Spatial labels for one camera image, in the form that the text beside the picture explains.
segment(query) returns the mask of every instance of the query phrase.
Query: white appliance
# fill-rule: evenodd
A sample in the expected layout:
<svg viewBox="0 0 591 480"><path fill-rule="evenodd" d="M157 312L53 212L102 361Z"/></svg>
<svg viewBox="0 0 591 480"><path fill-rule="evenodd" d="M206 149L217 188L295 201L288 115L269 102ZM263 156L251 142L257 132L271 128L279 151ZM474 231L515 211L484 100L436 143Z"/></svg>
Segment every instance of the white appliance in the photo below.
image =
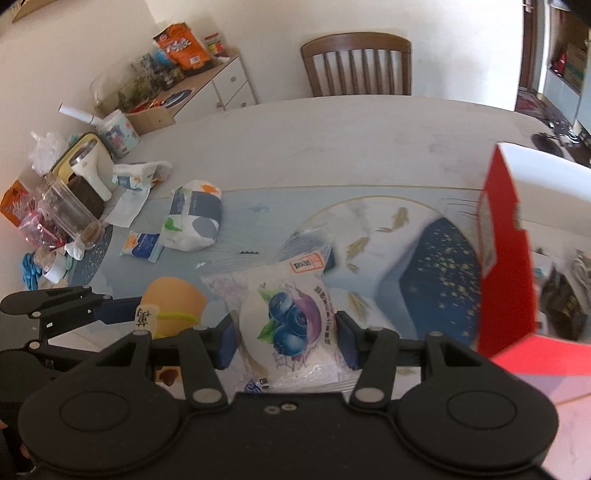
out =
<svg viewBox="0 0 591 480"><path fill-rule="evenodd" d="M69 163L72 172L84 178L104 202L111 199L112 193L108 186L113 186L113 161L96 140L83 144Z"/></svg>

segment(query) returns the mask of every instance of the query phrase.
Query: plastic bag on table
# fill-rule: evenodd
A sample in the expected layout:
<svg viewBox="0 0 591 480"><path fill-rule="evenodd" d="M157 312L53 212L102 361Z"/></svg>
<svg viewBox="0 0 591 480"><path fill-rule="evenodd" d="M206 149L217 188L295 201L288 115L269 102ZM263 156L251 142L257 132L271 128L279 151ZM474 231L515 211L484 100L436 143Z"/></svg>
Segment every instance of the plastic bag on table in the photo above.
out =
<svg viewBox="0 0 591 480"><path fill-rule="evenodd" d="M49 132L45 137L31 132L31 136L35 139L35 147L29 154L29 160L31 160L33 170L39 175L45 175L51 171L53 165L66 152L68 142L55 132Z"/></svg>
<svg viewBox="0 0 591 480"><path fill-rule="evenodd" d="M290 248L303 248L304 238L293 238ZM250 372L245 390L295 391L341 380L334 311L322 281L327 252L330 243L281 262L202 277L236 312Z"/></svg>

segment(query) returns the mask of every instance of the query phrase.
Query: wooden shelf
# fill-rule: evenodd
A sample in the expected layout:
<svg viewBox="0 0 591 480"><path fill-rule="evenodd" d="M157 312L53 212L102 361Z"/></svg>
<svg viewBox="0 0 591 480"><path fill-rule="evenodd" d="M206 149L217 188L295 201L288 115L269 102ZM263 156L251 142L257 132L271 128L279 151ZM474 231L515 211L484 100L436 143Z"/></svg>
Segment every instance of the wooden shelf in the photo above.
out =
<svg viewBox="0 0 591 480"><path fill-rule="evenodd" d="M24 18L27 15L32 14L34 11L39 10L46 5L52 4L53 2L57 2L57 0L19 0L18 3L20 8L15 7L15 9L18 8L18 12L12 19L12 23L18 22L21 18Z"/></svg>

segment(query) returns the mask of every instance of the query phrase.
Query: blueberry illustration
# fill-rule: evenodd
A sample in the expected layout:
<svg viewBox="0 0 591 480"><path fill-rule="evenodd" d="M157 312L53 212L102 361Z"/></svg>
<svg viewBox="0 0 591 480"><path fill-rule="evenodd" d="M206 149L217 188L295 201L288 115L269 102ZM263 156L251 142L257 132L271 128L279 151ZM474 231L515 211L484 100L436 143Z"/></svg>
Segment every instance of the blueberry illustration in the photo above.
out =
<svg viewBox="0 0 591 480"><path fill-rule="evenodd" d="M293 305L293 299L284 291L276 294L269 301L269 315L279 323L287 322L287 312Z"/></svg>
<svg viewBox="0 0 591 480"><path fill-rule="evenodd" d="M308 318L306 314L297 305L292 305L287 311L287 323L285 324L298 337L306 338L308 328Z"/></svg>
<svg viewBox="0 0 591 480"><path fill-rule="evenodd" d="M306 340L294 335L286 325L281 325L273 335L273 346L280 355L296 356L304 351Z"/></svg>

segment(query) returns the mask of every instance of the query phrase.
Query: clear plastic bottle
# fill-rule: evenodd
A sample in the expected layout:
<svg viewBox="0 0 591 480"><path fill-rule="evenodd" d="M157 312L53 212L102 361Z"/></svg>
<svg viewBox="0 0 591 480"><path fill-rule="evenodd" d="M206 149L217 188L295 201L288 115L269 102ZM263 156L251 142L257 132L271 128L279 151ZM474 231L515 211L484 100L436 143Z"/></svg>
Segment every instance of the clear plastic bottle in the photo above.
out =
<svg viewBox="0 0 591 480"><path fill-rule="evenodd" d="M55 174L45 175L34 191L37 207L49 215L70 237L86 250L94 248L105 234L105 227Z"/></svg>

